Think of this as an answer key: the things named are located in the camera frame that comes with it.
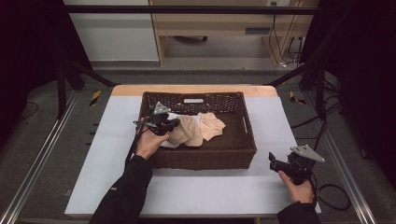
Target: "beige cloth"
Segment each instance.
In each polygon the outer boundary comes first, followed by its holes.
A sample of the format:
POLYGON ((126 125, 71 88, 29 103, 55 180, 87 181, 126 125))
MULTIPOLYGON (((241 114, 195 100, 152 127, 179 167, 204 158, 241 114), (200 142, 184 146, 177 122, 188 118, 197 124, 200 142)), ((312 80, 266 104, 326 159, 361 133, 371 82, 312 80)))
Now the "beige cloth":
POLYGON ((201 126, 202 137, 206 141, 209 141, 214 136, 222 135, 222 130, 223 128, 225 128, 225 124, 221 120, 217 119, 215 114, 199 113, 198 115, 201 116, 200 126, 201 126))
POLYGON ((195 118, 188 115, 178 117, 180 123, 169 133, 168 142, 172 145, 184 143, 189 147, 200 147, 204 141, 195 118))

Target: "cabinet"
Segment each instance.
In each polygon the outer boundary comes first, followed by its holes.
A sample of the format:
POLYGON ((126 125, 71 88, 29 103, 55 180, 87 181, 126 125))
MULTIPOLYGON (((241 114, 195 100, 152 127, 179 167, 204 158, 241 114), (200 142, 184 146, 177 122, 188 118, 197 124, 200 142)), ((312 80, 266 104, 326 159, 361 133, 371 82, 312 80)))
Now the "cabinet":
MULTIPOLYGON (((264 7, 267 6, 267 1, 269 0, 149 0, 149 4, 151 6, 264 7)), ((317 4, 318 0, 289 0, 288 7, 315 7, 317 4)), ((293 36, 306 36, 312 16, 276 16, 276 37, 273 30, 274 15, 152 14, 152 19, 161 64, 165 58, 168 36, 260 35, 273 64, 276 65, 293 36)))

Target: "wicker basket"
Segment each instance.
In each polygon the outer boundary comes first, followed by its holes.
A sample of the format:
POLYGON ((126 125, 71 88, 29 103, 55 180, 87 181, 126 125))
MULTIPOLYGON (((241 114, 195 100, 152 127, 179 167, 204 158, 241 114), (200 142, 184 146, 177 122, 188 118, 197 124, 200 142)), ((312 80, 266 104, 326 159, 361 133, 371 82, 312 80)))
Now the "wicker basket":
POLYGON ((160 147, 149 159, 154 168, 222 170, 249 167, 257 148, 242 92, 144 92, 140 118, 157 102, 180 115, 212 112, 226 127, 223 135, 204 140, 200 147, 184 144, 177 149, 160 147))

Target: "white tabletop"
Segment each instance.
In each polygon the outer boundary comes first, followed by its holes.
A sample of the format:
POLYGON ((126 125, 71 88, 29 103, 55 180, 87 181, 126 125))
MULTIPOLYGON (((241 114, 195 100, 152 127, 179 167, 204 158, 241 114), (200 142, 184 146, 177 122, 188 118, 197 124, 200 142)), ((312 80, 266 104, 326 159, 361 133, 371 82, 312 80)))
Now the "white tabletop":
MULTIPOLYGON (((121 176, 141 96, 111 96, 65 213, 90 217, 121 176)), ((268 153, 286 161, 296 142, 277 96, 246 97, 257 153, 247 170, 155 169, 141 217, 267 217, 290 204, 268 153)))

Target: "person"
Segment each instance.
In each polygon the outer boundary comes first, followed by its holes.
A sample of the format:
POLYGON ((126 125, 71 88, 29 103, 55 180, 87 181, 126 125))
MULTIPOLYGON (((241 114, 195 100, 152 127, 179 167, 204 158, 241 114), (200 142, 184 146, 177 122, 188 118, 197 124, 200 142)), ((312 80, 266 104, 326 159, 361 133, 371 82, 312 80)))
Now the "person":
MULTIPOLYGON (((152 168, 148 163, 160 144, 169 134, 158 136, 144 130, 137 142, 136 153, 126 165, 122 176, 111 186, 96 208, 90 223, 137 223, 146 200, 147 187, 152 178, 152 168)), ((295 186, 289 177, 279 171, 279 176, 289 190, 293 204, 277 214, 280 224, 320 223, 315 212, 313 190, 308 181, 295 186)))

